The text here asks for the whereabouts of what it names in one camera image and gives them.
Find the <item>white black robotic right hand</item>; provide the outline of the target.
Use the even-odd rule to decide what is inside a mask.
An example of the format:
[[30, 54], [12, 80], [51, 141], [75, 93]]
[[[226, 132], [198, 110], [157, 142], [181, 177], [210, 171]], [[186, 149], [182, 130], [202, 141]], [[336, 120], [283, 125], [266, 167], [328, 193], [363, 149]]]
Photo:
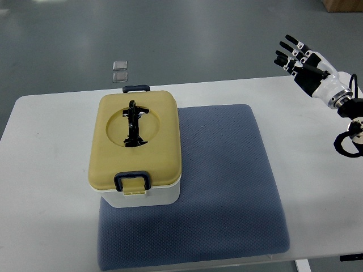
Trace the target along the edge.
[[340, 81], [338, 71], [319, 52], [290, 35], [280, 46], [289, 52], [276, 51], [274, 63], [291, 76], [295, 83], [310, 97], [321, 99], [331, 109], [338, 109], [338, 103], [351, 99], [353, 92]]

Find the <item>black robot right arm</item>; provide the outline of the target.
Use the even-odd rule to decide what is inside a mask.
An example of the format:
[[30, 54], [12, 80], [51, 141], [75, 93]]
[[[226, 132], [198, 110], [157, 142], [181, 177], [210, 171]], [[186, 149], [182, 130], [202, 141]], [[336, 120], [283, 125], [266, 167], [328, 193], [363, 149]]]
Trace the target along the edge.
[[[336, 137], [334, 141], [335, 150], [348, 158], [362, 157], [362, 98], [348, 100], [337, 112], [341, 117], [348, 117], [351, 122], [347, 131]], [[348, 137], [357, 149], [356, 153], [350, 153], [343, 148], [342, 142]]]

